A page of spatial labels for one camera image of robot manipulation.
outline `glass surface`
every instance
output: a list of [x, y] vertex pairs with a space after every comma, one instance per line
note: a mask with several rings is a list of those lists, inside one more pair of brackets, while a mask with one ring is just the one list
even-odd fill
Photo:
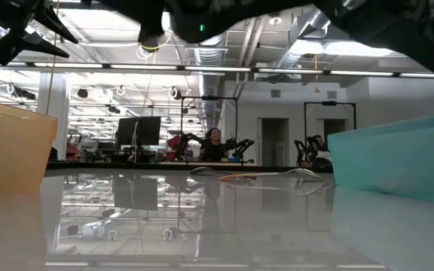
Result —
[[298, 174], [47, 172], [0, 199], [0, 270], [434, 270], [434, 203]]

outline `woman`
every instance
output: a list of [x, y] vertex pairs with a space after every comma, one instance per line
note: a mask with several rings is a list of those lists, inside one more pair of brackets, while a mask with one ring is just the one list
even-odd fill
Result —
[[217, 128], [212, 128], [205, 135], [206, 144], [200, 146], [200, 160], [205, 162], [220, 162], [227, 158], [229, 153], [225, 145], [220, 142], [221, 134]]

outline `door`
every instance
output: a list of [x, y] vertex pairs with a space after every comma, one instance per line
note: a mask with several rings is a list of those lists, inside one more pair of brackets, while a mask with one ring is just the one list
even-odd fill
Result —
[[339, 133], [346, 132], [346, 120], [323, 120], [324, 121], [324, 140], [328, 141], [328, 136]]

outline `yellow cable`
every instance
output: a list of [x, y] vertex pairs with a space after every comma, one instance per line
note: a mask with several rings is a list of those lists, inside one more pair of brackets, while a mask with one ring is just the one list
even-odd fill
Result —
[[[60, 0], [57, 1], [57, 17], [60, 12]], [[54, 41], [53, 46], [57, 45], [58, 35], [54, 33]], [[44, 110], [44, 114], [48, 115], [48, 111], [50, 110], [50, 99], [51, 99], [51, 90], [53, 89], [53, 77], [54, 77], [54, 67], [57, 64], [57, 56], [53, 56], [53, 66], [51, 67], [51, 75], [50, 75], [50, 88], [48, 89], [48, 98], [46, 100], [46, 106]]]
[[156, 47], [145, 47], [145, 46], [143, 46], [143, 45], [141, 45], [141, 44], [140, 44], [140, 46], [142, 46], [142, 48], [145, 48], [145, 49], [147, 49], [147, 50], [156, 50], [156, 49], [160, 49], [160, 48], [162, 48], [163, 46], [167, 45], [167, 44], [169, 43], [169, 41], [170, 41], [171, 38], [172, 38], [172, 34], [170, 34], [170, 37], [167, 39], [167, 41], [165, 41], [164, 44], [162, 44], [162, 45], [158, 45], [158, 46], [156, 46]]
[[[317, 70], [317, 55], [314, 56], [314, 69]], [[319, 92], [318, 82], [319, 82], [319, 75], [316, 75], [316, 89], [314, 90], [314, 92], [316, 93]]]
[[[155, 50], [154, 52], [154, 61], [153, 61], [153, 65], [155, 65], [155, 62], [157, 60], [157, 51]], [[145, 98], [143, 99], [143, 107], [142, 107], [142, 112], [140, 113], [140, 116], [142, 116], [143, 111], [145, 110], [145, 103], [147, 102], [147, 97], [148, 97], [148, 93], [150, 92], [150, 86], [151, 86], [151, 77], [153, 74], [150, 74], [150, 78], [148, 79], [148, 86], [147, 86], [147, 90], [145, 91]]]

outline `person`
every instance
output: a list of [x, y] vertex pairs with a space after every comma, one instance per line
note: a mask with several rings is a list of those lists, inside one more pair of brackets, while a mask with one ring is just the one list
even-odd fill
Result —
[[212, 128], [205, 135], [206, 144], [200, 146], [200, 160], [205, 162], [220, 162], [228, 157], [225, 145], [221, 143], [221, 133], [217, 128]]
[[322, 140], [322, 136], [320, 135], [313, 136], [313, 148], [316, 151], [329, 151], [328, 145], [324, 142], [324, 140]]

